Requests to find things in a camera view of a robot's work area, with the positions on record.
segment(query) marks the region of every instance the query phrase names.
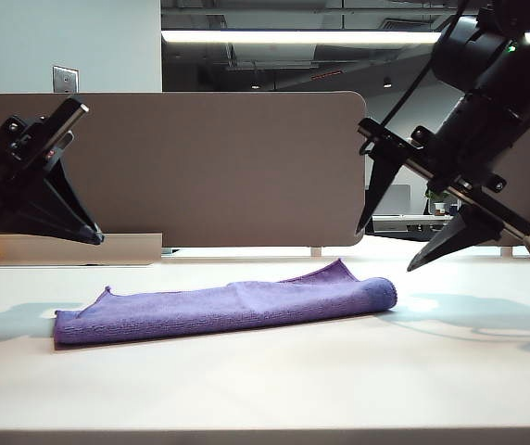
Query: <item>office desk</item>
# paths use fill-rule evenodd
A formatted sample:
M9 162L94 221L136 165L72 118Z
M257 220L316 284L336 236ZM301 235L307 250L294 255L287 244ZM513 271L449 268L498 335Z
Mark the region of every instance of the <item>office desk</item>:
M530 259L420 243L182 250L146 267L0 267L0 443L530 443ZM117 293L279 280L343 257L383 314L54 350L53 311Z

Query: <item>beige partition panel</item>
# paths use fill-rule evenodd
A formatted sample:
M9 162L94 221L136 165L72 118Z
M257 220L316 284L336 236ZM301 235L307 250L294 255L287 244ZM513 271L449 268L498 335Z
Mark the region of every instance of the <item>beige partition panel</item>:
M170 247L347 246L363 206L361 96L336 93L82 94L64 157L107 233ZM48 115L62 95L0 95Z

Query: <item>folded towel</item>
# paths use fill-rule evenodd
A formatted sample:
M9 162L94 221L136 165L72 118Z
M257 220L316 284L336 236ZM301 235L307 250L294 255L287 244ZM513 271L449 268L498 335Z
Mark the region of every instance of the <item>folded towel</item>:
M55 342L112 343L296 324L386 311L397 292L385 278L359 281L341 260L277 283L114 295L107 287L83 311L57 311Z

